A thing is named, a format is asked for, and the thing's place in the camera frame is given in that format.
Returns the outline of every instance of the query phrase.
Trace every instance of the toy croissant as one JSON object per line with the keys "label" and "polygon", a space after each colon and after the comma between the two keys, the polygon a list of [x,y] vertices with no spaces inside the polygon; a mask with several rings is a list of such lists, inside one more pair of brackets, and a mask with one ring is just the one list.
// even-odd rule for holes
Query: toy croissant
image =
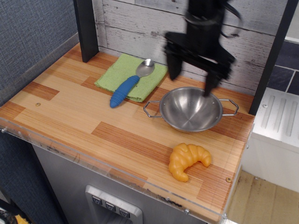
{"label": "toy croissant", "polygon": [[205,167],[211,164],[211,154],[201,146],[186,145],[181,143],[174,147],[170,155],[169,171],[178,181],[186,182],[189,177],[184,170],[197,161],[202,162]]}

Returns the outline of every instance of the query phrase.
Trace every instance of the green towel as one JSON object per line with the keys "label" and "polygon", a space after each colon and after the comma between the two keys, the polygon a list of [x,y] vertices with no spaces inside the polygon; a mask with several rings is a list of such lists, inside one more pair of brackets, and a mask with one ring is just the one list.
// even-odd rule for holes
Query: green towel
{"label": "green towel", "polygon": [[[136,69],[142,61],[142,59],[122,54],[94,84],[104,90],[115,92],[127,78],[136,75]],[[140,78],[139,82],[128,93],[127,98],[136,102],[143,102],[160,83],[166,72],[166,66],[155,63],[154,71],[150,75]]]}

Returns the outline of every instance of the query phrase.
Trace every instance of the white wooden wall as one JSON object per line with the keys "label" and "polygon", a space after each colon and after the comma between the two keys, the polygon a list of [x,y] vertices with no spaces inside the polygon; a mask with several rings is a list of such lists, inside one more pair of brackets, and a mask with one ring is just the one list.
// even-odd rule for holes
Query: white wooden wall
{"label": "white wooden wall", "polygon": [[[243,18],[239,37],[221,37],[236,62],[222,87],[254,95],[272,47],[287,0],[232,0]],[[185,33],[188,0],[93,0],[99,50],[115,56],[126,53],[166,64],[164,34]],[[227,13],[223,31],[233,32],[238,19]],[[204,81],[206,73],[187,63],[181,73]]]}

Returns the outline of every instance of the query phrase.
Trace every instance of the stainless steel bowl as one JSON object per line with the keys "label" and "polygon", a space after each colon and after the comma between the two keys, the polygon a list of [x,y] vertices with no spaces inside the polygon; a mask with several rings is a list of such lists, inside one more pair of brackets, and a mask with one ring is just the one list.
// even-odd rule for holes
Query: stainless steel bowl
{"label": "stainless steel bowl", "polygon": [[[239,109],[230,99],[218,99],[210,94],[204,97],[204,90],[196,87],[180,87],[166,93],[160,101],[149,101],[143,108],[152,118],[163,118],[172,127],[187,132],[201,132],[215,126],[222,116],[234,116]],[[230,101],[236,106],[233,114],[223,114],[220,101]],[[161,116],[151,116],[146,107],[159,103]]]}

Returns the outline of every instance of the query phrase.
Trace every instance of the spoon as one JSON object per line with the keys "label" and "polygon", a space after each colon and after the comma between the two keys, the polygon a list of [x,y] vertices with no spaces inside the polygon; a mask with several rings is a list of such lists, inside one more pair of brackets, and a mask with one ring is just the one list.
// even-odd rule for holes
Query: spoon
{"label": "spoon", "polygon": [[110,107],[115,108],[126,98],[133,86],[138,83],[139,79],[150,75],[155,68],[155,64],[151,59],[143,61],[136,69],[136,75],[127,78],[117,90],[113,93],[110,99]]}

